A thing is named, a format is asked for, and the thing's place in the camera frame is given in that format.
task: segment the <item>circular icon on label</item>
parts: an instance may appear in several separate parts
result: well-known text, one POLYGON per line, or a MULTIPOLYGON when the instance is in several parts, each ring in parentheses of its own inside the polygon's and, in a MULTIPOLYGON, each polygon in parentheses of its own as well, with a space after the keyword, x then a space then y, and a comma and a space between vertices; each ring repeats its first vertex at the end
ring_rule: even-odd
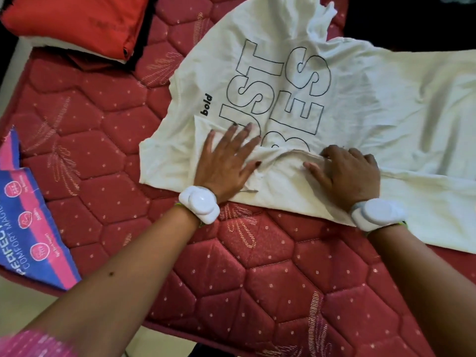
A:
POLYGON ((50 247, 45 243, 37 243, 31 246, 30 255, 34 260, 40 262, 50 255, 50 247))
POLYGON ((33 215, 31 212, 23 212, 18 216, 18 225, 21 229, 26 229, 31 225, 33 215))
POLYGON ((5 195, 9 198, 18 197, 21 194, 21 185, 16 180, 13 180, 3 188, 5 195))

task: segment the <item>beige floor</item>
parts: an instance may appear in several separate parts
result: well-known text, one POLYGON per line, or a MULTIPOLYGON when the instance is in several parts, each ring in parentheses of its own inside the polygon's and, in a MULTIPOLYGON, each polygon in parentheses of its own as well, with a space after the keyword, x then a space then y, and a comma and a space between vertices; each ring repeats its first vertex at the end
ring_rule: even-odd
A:
MULTIPOLYGON (((22 329, 55 299, 0 277, 0 336, 22 329)), ((130 357, 186 357, 194 345, 194 342, 141 327, 127 353, 130 357)))

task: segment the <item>finger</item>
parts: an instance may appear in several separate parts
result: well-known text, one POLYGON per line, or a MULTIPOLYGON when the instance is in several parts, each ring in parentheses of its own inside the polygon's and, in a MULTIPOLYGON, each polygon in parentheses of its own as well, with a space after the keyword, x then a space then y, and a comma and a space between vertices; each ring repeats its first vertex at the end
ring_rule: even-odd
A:
POLYGON ((339 162, 344 159, 344 152, 347 153, 347 150, 339 148, 337 145, 329 145, 320 155, 332 161, 339 162))
POLYGON ((325 175, 324 171, 316 163, 305 162, 304 167, 309 170, 318 183, 326 190, 332 187, 332 180, 325 175))
POLYGON ((215 136, 215 131, 213 129, 207 135, 205 143, 203 143, 202 156, 211 154, 211 148, 213 144, 213 137, 215 136))
POLYGON ((245 139, 248 137, 249 132, 253 128, 253 124, 248 123, 241 132, 239 132, 233 140, 228 144, 227 151, 230 152, 230 154, 235 155, 235 153, 240 149, 241 144, 245 139))
POLYGON ((237 152, 238 161, 243 163, 248 156, 253 152, 254 148, 259 144, 261 141, 261 137, 257 136, 251 139, 249 142, 244 144, 237 152))
POLYGON ((356 159, 364 160, 364 156, 362 155, 362 153, 358 149, 350 148, 349 149, 349 154, 352 155, 356 159))
POLYGON ((374 156, 372 154, 367 154, 364 156, 365 160, 373 165, 374 167, 377 167, 378 168, 378 164, 377 164, 377 161, 375 160, 374 156))
POLYGON ((215 148, 215 152, 222 152, 228 146, 229 142, 231 141, 231 138, 235 135, 237 127, 238 124, 233 123, 233 125, 228 128, 228 130, 223 135, 223 138, 221 138, 221 140, 218 142, 218 145, 215 148))
POLYGON ((248 162, 240 172, 241 183, 244 185, 251 174, 261 165, 261 161, 252 160, 248 162))

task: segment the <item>white t-shirt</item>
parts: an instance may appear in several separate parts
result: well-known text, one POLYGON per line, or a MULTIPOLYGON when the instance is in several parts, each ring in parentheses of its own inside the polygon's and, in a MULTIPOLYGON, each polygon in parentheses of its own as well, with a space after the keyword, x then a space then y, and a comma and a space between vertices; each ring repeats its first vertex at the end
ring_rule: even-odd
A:
POLYGON ((476 253, 476 50, 391 52, 326 41, 319 0, 248 0, 170 80, 168 116, 140 144, 140 182, 181 192, 205 137, 232 122, 262 136, 233 201, 352 225, 304 170, 329 144, 375 156, 381 197, 403 204, 426 243, 476 253))

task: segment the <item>white wrist device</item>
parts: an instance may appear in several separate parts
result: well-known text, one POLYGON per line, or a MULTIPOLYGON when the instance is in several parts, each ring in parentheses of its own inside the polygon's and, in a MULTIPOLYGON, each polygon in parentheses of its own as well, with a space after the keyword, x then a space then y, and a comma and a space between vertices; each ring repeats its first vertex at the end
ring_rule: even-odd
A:
POLYGON ((402 223, 407 219, 406 211, 397 203, 380 198, 356 203, 350 216, 357 228, 364 232, 402 223))
POLYGON ((178 196, 178 201, 205 224, 212 224, 220 214, 217 197, 202 186, 189 186, 178 196))

